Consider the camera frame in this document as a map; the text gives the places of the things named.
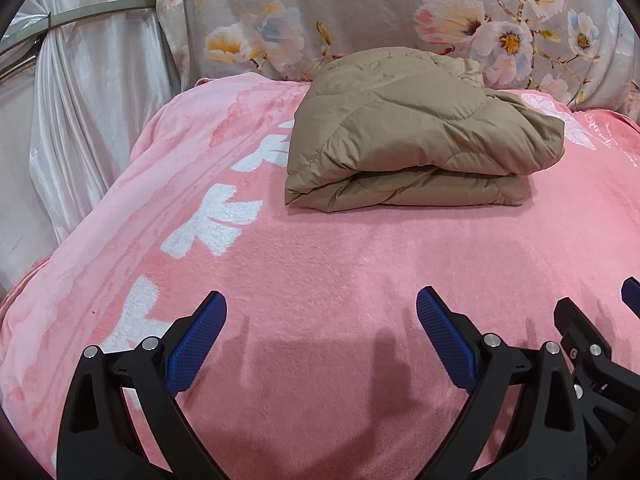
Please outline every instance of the blue gripper pad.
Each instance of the blue gripper pad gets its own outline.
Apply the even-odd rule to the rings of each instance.
[[[640,283],[635,278],[627,278],[622,284],[622,301],[640,317]]]
[[[476,358],[449,319],[449,309],[443,310],[428,287],[418,293],[415,306],[418,319],[451,381],[471,395],[478,384]]]
[[[172,397],[188,390],[226,321],[226,301],[214,294],[169,355],[164,386]]]

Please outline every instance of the tan puffer jacket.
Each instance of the tan puffer jacket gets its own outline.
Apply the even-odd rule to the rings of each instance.
[[[518,176],[555,164],[563,141],[560,119],[483,88],[473,60],[367,50],[328,64],[298,107],[285,202],[521,205]]]

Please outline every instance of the fleece blanket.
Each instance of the fleece blanket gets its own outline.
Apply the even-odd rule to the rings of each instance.
[[[530,177],[524,206],[327,215],[288,209],[282,196],[307,88],[245,74],[179,95],[98,207],[2,308],[2,407],[52,474],[82,349],[161,335],[210,290],[226,296],[228,319],[177,399],[234,480],[415,477],[466,397],[416,319],[425,285],[481,332],[532,348],[558,339],[552,311],[570,296],[615,360],[640,371],[640,320],[620,301],[623,280],[640,275],[632,124],[521,92],[566,125],[566,155]]]

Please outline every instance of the bed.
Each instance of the bed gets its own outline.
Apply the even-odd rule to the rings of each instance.
[[[635,1],[621,3],[637,25]],[[565,122],[566,154],[530,178],[524,206],[325,215],[283,200],[308,85],[255,72],[200,79],[150,120],[102,201],[14,288],[0,308],[3,463],[20,456],[11,467],[26,478],[54,476],[82,349],[161,335],[210,290],[225,294],[228,321],[177,400],[231,478],[414,478],[466,397],[412,314],[425,285],[482,332],[533,348],[556,336],[553,307],[570,296],[615,360],[640,371],[638,320],[619,297],[640,264],[634,120],[513,90]]]

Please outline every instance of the white satin curtain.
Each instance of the white satin curtain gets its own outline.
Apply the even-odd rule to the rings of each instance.
[[[109,1],[27,0],[15,22]],[[29,165],[58,242],[100,202],[146,122],[171,97],[153,10],[50,31],[35,71]]]

